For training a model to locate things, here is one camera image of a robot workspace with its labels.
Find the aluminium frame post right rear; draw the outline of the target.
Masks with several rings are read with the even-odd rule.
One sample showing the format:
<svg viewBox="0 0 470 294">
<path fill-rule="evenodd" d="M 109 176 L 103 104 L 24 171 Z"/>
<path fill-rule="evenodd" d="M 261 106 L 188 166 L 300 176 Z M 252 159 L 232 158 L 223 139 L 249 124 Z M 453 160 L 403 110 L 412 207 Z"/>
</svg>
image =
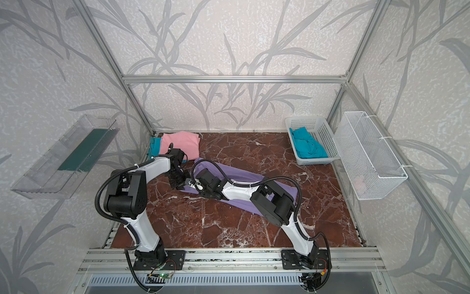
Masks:
<svg viewBox="0 0 470 294">
<path fill-rule="evenodd" d="M 333 20 L 331 20 L 328 24 L 324 26 L 324 27 L 327 27 L 333 23 L 336 23 L 338 20 L 343 19 L 346 16 L 351 15 L 353 13 L 354 15 L 338 31 L 339 33 L 340 31 L 348 27 L 352 22 L 354 22 L 356 18 L 367 13 L 368 11 L 372 11 L 370 19 L 364 31 L 364 34 L 352 58 L 351 64 L 348 70 L 345 72 L 345 74 L 341 76 L 343 78 L 343 82 L 341 83 L 341 87 L 337 93 L 335 101 L 327 117 L 327 122 L 329 126 L 332 128 L 332 130 L 334 130 L 334 127 L 335 127 L 335 120 L 339 117 L 340 108 L 343 102 L 343 98 L 346 95 L 347 87 L 352 84 L 352 79 L 354 77 L 354 74 L 356 73 L 362 61 L 362 58 L 364 57 L 368 49 L 368 46 L 370 45 L 373 39 L 373 36 L 375 35 L 377 29 L 379 28 L 379 25 L 381 24 L 381 21 L 383 17 L 385 16 L 386 11 L 390 4 L 391 4 L 391 1 L 385 1 L 385 0 L 367 1 L 360 5 L 351 7 L 345 12 L 342 12 L 340 15 L 336 16 Z"/>
</svg>

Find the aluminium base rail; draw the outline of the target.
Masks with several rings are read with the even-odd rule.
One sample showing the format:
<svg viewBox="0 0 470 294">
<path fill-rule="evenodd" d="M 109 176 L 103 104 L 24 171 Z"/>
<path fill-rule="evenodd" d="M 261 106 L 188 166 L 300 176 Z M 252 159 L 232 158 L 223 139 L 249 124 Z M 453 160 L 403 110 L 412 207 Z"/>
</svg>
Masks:
<svg viewBox="0 0 470 294">
<path fill-rule="evenodd" d="M 184 257 L 169 256 L 166 266 L 176 273 L 281 273 L 287 261 L 280 248 L 201 248 L 186 249 Z M 384 272 L 385 264 L 375 247 L 334 247 L 330 250 L 333 272 Z M 128 273 L 122 249 L 90 249 L 77 273 Z"/>
</svg>

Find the teal t-shirt in basket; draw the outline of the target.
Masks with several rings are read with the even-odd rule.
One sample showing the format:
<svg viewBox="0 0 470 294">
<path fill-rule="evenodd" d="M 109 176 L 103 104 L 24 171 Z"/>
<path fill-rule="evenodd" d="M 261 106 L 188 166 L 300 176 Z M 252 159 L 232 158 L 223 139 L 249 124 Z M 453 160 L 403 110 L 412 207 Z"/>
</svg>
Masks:
<svg viewBox="0 0 470 294">
<path fill-rule="evenodd" d="M 290 134 L 299 158 L 319 159 L 328 157 L 324 147 L 314 139 L 305 127 L 296 130 L 290 128 Z"/>
</svg>

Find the grey plastic laundry basket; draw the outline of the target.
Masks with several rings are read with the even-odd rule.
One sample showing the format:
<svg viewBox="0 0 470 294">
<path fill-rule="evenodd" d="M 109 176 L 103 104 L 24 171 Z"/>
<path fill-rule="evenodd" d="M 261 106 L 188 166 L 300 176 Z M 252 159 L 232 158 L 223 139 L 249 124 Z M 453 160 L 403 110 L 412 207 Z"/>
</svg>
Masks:
<svg viewBox="0 0 470 294">
<path fill-rule="evenodd" d="M 334 134 L 324 118 L 289 117 L 285 125 L 297 165 L 330 164 L 340 159 Z"/>
</svg>

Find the aluminium frame post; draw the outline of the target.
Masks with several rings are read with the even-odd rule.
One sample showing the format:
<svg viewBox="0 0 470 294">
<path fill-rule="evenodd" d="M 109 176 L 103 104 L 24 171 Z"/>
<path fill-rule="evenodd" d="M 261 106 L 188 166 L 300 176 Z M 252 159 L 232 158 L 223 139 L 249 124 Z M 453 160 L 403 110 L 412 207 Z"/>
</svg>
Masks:
<svg viewBox="0 0 470 294">
<path fill-rule="evenodd" d="M 340 31 L 348 27 L 352 22 L 354 22 L 356 18 L 367 13 L 368 11 L 372 11 L 370 19 L 364 31 L 364 34 L 352 58 L 351 64 L 348 70 L 345 72 L 345 74 L 341 76 L 343 78 L 343 82 L 341 83 L 341 87 L 337 93 L 335 101 L 327 117 L 327 122 L 329 126 L 332 128 L 332 130 L 334 130 L 334 127 L 335 127 L 335 120 L 339 117 L 340 108 L 343 102 L 343 98 L 346 95 L 347 87 L 352 84 L 352 79 L 354 77 L 354 74 L 356 73 L 362 61 L 362 58 L 364 57 L 368 49 L 368 46 L 370 45 L 373 39 L 373 36 L 375 35 L 377 29 L 379 28 L 379 25 L 381 24 L 381 21 L 383 17 L 385 16 L 386 11 L 390 4 L 391 4 L 391 1 L 385 1 L 385 0 L 367 1 L 360 5 L 351 7 L 345 12 L 342 12 L 340 15 L 336 16 L 333 20 L 331 20 L 328 24 L 324 26 L 324 27 L 327 27 L 333 23 L 336 23 L 338 20 L 343 19 L 346 16 L 351 15 L 353 13 L 354 15 L 338 31 L 339 33 Z"/>
<path fill-rule="evenodd" d="M 139 104 L 130 86 L 125 83 L 124 75 L 121 69 L 119 68 L 119 65 L 115 60 L 115 57 L 113 56 L 107 42 L 105 41 L 97 23 L 95 22 L 90 9 L 86 5 L 85 1 L 73 0 L 72 3 L 74 5 L 75 10 L 77 11 L 77 15 L 83 20 L 85 26 L 90 32 L 100 52 L 102 53 L 107 64 L 109 65 L 113 75 L 117 79 L 118 84 L 125 93 L 127 100 L 137 112 L 137 115 L 147 128 L 148 132 L 153 136 L 155 134 L 155 130 L 152 124 L 150 123 L 147 115 L 144 113 L 142 106 Z"/>
</svg>

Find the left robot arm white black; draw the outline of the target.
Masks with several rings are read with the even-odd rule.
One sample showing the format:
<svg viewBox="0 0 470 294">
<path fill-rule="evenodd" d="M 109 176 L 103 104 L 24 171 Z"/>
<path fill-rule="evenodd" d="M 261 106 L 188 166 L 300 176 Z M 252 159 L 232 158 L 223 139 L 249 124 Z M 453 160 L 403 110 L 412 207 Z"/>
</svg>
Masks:
<svg viewBox="0 0 470 294">
<path fill-rule="evenodd" d="M 123 224 L 134 241 L 135 257 L 142 262 L 158 265 L 167 260 L 163 241 L 153 229 L 146 212 L 147 184 L 160 175 L 166 175 L 171 187 L 182 187 L 188 177 L 181 168 L 185 156 L 182 150 L 171 147 L 165 154 L 142 164 L 115 170 L 104 184 L 103 213 Z"/>
</svg>

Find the teal folded t-shirt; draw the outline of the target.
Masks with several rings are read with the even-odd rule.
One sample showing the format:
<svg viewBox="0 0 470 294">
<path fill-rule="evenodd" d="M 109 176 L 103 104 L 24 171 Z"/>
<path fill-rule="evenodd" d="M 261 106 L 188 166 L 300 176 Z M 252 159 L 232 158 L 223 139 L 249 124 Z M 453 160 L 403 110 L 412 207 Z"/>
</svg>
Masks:
<svg viewBox="0 0 470 294">
<path fill-rule="evenodd" d="M 156 157 L 160 154 L 160 146 L 161 146 L 161 137 L 151 137 L 149 141 L 149 149 L 147 152 L 147 158 L 151 159 Z"/>
</svg>

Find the aluminium frame post left rear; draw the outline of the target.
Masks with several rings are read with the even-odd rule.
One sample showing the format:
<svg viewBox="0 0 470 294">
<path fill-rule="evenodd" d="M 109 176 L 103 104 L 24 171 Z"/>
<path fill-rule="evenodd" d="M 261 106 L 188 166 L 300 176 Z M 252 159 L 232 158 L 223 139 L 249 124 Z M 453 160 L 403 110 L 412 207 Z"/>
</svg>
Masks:
<svg viewBox="0 0 470 294">
<path fill-rule="evenodd" d="M 95 22 L 90 9 L 86 5 L 85 1 L 73 0 L 72 3 L 74 5 L 75 10 L 77 11 L 77 15 L 83 20 L 85 26 L 90 32 L 100 52 L 102 53 L 107 64 L 109 65 L 113 75 L 117 79 L 118 84 L 125 93 L 127 100 L 137 112 L 137 115 L 147 128 L 148 132 L 153 136 L 155 134 L 155 130 L 152 124 L 150 123 L 147 115 L 144 113 L 142 106 L 139 104 L 130 86 L 125 83 L 124 75 L 121 69 L 119 68 L 119 65 L 115 60 L 115 57 L 113 56 L 107 42 L 105 41 L 97 23 Z"/>
</svg>

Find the pink folded t-shirt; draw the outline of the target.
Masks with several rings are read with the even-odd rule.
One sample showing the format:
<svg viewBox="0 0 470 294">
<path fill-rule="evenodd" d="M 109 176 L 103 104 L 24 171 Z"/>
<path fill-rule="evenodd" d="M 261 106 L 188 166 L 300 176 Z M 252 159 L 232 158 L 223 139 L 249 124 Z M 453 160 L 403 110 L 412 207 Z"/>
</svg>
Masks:
<svg viewBox="0 0 470 294">
<path fill-rule="evenodd" d="M 160 141 L 160 154 L 165 154 L 173 144 L 173 148 L 182 150 L 187 155 L 187 160 L 195 160 L 200 157 L 200 140 L 198 134 L 181 131 L 173 134 L 164 134 Z"/>
</svg>

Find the clear acrylic wall tray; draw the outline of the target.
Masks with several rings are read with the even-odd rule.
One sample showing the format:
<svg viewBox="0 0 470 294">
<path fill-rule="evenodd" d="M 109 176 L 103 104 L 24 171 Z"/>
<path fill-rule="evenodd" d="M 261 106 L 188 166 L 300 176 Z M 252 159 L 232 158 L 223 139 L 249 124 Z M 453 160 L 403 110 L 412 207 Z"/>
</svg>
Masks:
<svg viewBox="0 0 470 294">
<path fill-rule="evenodd" d="M 120 129 L 83 115 L 11 188 L 28 199 L 70 199 Z"/>
</svg>

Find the purple t-shirt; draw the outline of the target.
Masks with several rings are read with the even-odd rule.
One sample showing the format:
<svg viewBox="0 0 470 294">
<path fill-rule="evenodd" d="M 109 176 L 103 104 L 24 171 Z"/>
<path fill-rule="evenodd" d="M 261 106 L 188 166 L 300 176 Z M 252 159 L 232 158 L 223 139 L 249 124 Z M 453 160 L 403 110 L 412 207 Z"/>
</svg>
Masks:
<svg viewBox="0 0 470 294">
<path fill-rule="evenodd" d="M 259 175 L 259 174 L 242 170 L 242 169 L 237 169 L 235 167 L 231 167 L 229 165 L 224 165 L 221 163 L 217 163 L 217 165 L 225 172 L 225 174 L 231 180 L 236 181 L 236 182 L 256 183 L 258 181 L 264 180 L 263 175 Z M 220 171 L 209 162 L 202 162 L 201 164 L 198 164 L 195 169 L 195 175 L 199 173 L 200 171 L 202 171 L 203 169 L 208 169 L 213 175 L 217 176 L 220 179 L 223 178 Z M 284 189 L 286 193 L 289 193 L 294 201 L 296 200 L 297 189 L 294 186 L 283 184 L 280 181 L 275 181 L 275 183 L 278 184 L 282 189 Z M 229 200 L 229 201 L 223 200 L 222 202 L 228 203 L 231 206 L 246 210 L 250 213 L 254 213 L 260 216 L 262 215 L 250 200 Z"/>
</svg>

